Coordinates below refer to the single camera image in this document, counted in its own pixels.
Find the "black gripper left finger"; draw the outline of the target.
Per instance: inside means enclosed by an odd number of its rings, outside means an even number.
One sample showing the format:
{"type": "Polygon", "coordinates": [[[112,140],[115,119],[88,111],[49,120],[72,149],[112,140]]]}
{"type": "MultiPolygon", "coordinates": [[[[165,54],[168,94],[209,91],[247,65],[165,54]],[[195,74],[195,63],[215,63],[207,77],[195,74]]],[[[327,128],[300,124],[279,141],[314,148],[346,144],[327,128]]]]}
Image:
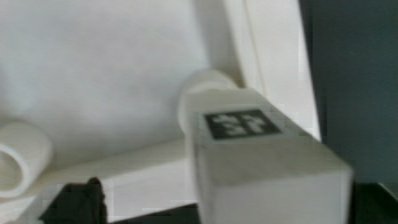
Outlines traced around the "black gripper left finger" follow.
{"type": "Polygon", "coordinates": [[[44,224],[108,224],[108,210],[101,181],[69,183],[39,216],[44,224]]]}

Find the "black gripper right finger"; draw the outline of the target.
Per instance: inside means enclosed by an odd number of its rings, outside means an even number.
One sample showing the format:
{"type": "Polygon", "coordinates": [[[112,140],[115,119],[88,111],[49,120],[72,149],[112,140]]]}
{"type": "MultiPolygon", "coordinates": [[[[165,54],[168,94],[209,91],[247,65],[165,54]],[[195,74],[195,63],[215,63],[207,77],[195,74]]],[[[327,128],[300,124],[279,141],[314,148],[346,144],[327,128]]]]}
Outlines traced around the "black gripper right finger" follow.
{"type": "Polygon", "coordinates": [[[350,224],[398,224],[398,200],[376,183],[355,185],[350,224]]]}

